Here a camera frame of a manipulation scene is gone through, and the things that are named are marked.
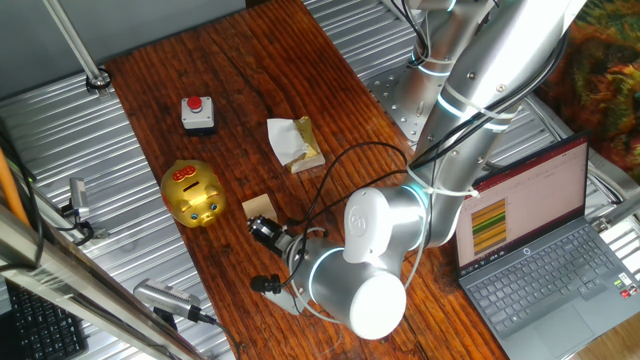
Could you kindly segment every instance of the black connector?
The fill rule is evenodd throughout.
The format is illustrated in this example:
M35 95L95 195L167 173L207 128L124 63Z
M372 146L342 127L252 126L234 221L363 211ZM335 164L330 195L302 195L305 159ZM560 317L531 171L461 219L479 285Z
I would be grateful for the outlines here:
M276 241L284 232L282 226L275 221L260 215L249 219L249 233L269 251L282 257L282 250L276 246Z

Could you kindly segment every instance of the laptop keyboard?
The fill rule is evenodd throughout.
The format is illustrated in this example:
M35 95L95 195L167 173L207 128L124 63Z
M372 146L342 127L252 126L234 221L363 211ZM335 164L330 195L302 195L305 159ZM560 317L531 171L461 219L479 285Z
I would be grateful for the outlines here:
M602 292L600 275L614 270L614 259L615 254L600 248L583 228L470 286L469 291L490 325L506 336L578 294L588 300Z

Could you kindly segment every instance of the red sticker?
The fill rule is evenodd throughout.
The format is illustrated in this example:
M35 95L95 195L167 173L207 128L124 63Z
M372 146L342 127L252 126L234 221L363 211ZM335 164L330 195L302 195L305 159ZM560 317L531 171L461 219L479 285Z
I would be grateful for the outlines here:
M179 182L184 180L184 178L193 176L196 173L196 168L192 165L187 165L184 168L173 173L173 181Z

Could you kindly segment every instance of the black cable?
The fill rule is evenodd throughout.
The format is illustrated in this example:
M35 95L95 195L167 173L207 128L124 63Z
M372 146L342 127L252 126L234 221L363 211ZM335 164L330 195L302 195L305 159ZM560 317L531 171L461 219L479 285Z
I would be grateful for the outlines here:
M405 21L409 23L409 26L411 26L411 29L413 30L413 32L416 33L416 36L418 37L418 41L420 41L420 45L422 45L422 50L423 50L423 54L420 57L420 59L422 59L423 57L426 58L428 56L427 55L428 52L431 49L428 48L427 40L422 36L422 33L418 30L416 25L413 23L413 19L411 18L411 15L409 15L409 11L408 10L407 11L403 11L402 9L400 9L400 7L398 7L398 5L393 0L391 0L391 5L393 5L393 7L396 8L396 10L398 10L400 15L402 15L402 17L405 19ZM406 5L404 0L402 0L402 7L404 9L407 9L407 5ZM418 59L414 59L414 64L413 65L421 65L423 62L424 62L424 60L418 61Z
M536 76L534 76L531 79L530 82L528 82L527 84L521 86L520 89L518 89L516 92L514 92L508 98L504 98L504 99L501 99L501 100L498 100L498 101L492 103L491 105L489 105L487 107L487 109L489 109L491 111L498 111L498 112L504 111L504 110L512 107L513 105L517 104L518 102L522 101L522 99L524 99L529 93L531 93L531 91L533 91L540 84L542 84L547 79L547 77L549 77L549 75L551 75L551 73L553 73L553 70L555 70L555 68L558 66L558 64L559 64L559 62L560 62L560 60L562 58L562 55L564 54L564 51L566 49L568 40L569 40L569 32L567 31L567 32L565 32L564 36L560 39L560 42L558 43L558 45L554 48L554 50L551 53L551 55L549 56L549 59L547 60L546 64L536 74ZM430 162L432 162L434 160L438 160L442 156L444 156L447 153L449 153L449 151L451 151L454 148L456 148L457 146L459 146L463 141L468 139L470 136L475 134L484 125L488 124L489 122L491 122L493 120L494 120L494 118L486 116L486 115L484 115L482 113L475 114L469 120L464 121L463 123L459 124L458 126L453 128L452 130L450 130L441 140L437 141L432 146L430 146L425 152L422 153L422 155L418 156L409 165L409 167L411 168L411 170L416 171L416 170L426 166ZM476 123L477 123L477 125L474 128L472 128L471 130L467 131L466 133L463 133L458 139L456 139L451 145L447 146L444 150L437 151L436 154L434 154L433 156L425 159L425 157L426 157L427 153L429 152L429 150L431 150L433 148L439 148L440 145L442 145L443 143L449 141L453 136L457 135L461 131L466 130L468 127L470 127L470 126L472 126L472 125L474 125Z
M73 230L77 229L78 226L80 226L80 223L78 222L78 218L74 217L73 226L72 227L70 227L70 228L56 228L56 230L58 230L58 231L73 231Z
M33 265L27 264L7 264L0 266L0 273L11 270L28 270L34 271L36 268Z
M356 145L353 145L353 146L347 148L346 150L341 152L335 158L335 160L333 160L333 162L329 166L329 169L327 169L327 172L325 173L324 177L322 178L322 182L320 183L320 187L318 187L318 191L316 192L316 196L314 197L313 201L311 202L311 206L309 207L309 210L307 211L305 216L302 218L302 220L289 219L287 221L288 225L299 226L299 225L302 225L305 221L309 220L309 218L311 216L311 213L313 213L313 209L315 207L315 204L318 202L318 200L320 198L320 193L322 192L322 189L324 188L324 185L325 185L325 183L327 182L327 180L329 178L329 174L331 173L333 168L338 164L338 161L340 161L340 159L343 156L345 156L347 153L349 153L350 151L355 150L355 149L357 149L359 147L363 147L363 146L384 146L384 147L387 147L387 148L397 152L398 154L400 154L400 156L402 156L402 160L404 161L405 164L408 164L408 162L409 162L409 160L407 159L407 155L405 155L404 152L399 147L391 145L391 144L379 142L379 141L367 141L367 142L359 143L359 144L356 144Z
M93 235L95 235L93 228L88 221L83 221L80 226L82 226L82 228L86 230L86 234L84 238L82 238L82 240L73 243L75 246L82 246L88 243L91 239L93 239Z
M405 164L408 163L407 156L404 154L404 152L400 148L398 148L397 146L394 146L394 145L391 145L391 144L387 144L387 143L383 143L383 142L379 142L379 141L367 141L367 142L363 142L363 143L360 143L360 144L356 144L356 145L353 145L353 146L347 148L342 153L340 153L340 155L338 155L335 158L335 160L333 160L333 162L329 166L329 169L327 169L327 172L324 174L324 177L322 178L322 181L320 182L320 186L318 187L318 191L316 192L316 196L313 199L313 201L311 202L311 205L309 206L309 210L307 211L307 214L304 217L304 219L306 220L306 223L305 223L305 226L304 226L304 232L302 233L302 239L300 239L300 241L302 242L302 246L300 247L299 254L302 255L307 250L307 232L309 231L309 227L311 225L311 221L309 220L309 218L310 218L311 214L313 213L313 209L315 209L316 204L318 203L318 200L320 199L320 195L322 194L322 189L324 189L324 186L326 185L327 180L329 179L329 175L331 174L331 171L333 171L333 169L336 167L336 165L338 164L340 159L342 159L350 151L355 150L355 149L360 148L360 147L363 147L363 146L372 146L372 145L377 145L377 146L383 146L383 147L390 148L390 149L396 151L397 153L399 153L402 156L402 159L404 160ZM284 287L286 287L287 285L289 285L291 283L291 281L293 280L293 277L296 275L298 269L300 268L300 265L302 264L303 260L304 260L304 256L302 255L302 256L299 257L299 260L296 263L295 268L293 269L293 271L291 272L291 274L289 275L287 280L285 280L285 282L283 282L281 284L281 288L284 288Z
M332 202L331 204L327 205L325 208L323 208L322 210L318 211L315 215L313 215L313 216L309 219L309 221L313 221L313 220L315 220L318 216L320 216L320 215L322 215L323 213L325 213L325 212L327 212L327 211L331 210L331 208L333 208L334 206L336 206L336 205L340 204L341 202L345 201L345 200L346 200L346 199L348 199L351 195L353 195L353 193L354 193L354 192L356 192L356 191L358 191L358 190L360 190L360 189L363 189L363 188L369 187L369 186L371 186L371 185L373 185L373 184L377 183L378 181L382 181L382 180L384 180L384 179L386 179L386 178L388 178L388 177L390 177L390 176L397 175L397 174L406 174L406 173L407 173L407 170L395 170L395 171L388 172L388 173L386 173L386 174L384 174L384 175L380 176L379 178L377 178L377 179L375 179L375 180L369 181L368 183L366 183L366 184L364 184L364 185L360 186L359 188L357 188L356 190L354 190L354 191L350 192L350 193L349 193L349 195L343 196L343 197L341 197L340 199L338 199L338 200L336 200L336 201Z
M218 322L218 320L214 319L212 316L206 315L206 314L202 314L202 313L200 313L200 315L201 315L200 316L200 321L207 322L207 323L209 323L211 325L217 326L222 331L224 331L227 335L229 335L229 339L231 339L231 342L233 343L233 346L236 348L236 352L238 353L238 357L236 359L240 360L240 358L242 356L242 353L240 352L240 343L238 343L238 341L233 336L231 331L229 331L229 329L227 329L226 327L222 326L222 324L220 324Z

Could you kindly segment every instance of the wood grain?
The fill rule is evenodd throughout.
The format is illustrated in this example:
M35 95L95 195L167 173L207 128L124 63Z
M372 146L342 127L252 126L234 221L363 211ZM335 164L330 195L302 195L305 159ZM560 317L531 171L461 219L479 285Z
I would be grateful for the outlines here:
M384 141L411 150L306 8L274 0L148 45L106 64L157 180L178 159L217 171L229 207L208 228L178 225L217 316L250 359L501 359L505 354L458 287L452 244L427 250L400 326L365 341L342 325L294 317L249 289L251 277L280 274L281 261L249 235L242 202L268 194L280 219L301 218L326 168L347 147ZM211 96L218 134L187 137L180 101ZM266 119L311 117L327 159L291 175L276 159ZM393 169L398 155L356 150L330 178L318 208ZM398 183L396 177L387 182ZM343 242L344 207L317 220ZM413 261L403 268L406 277Z

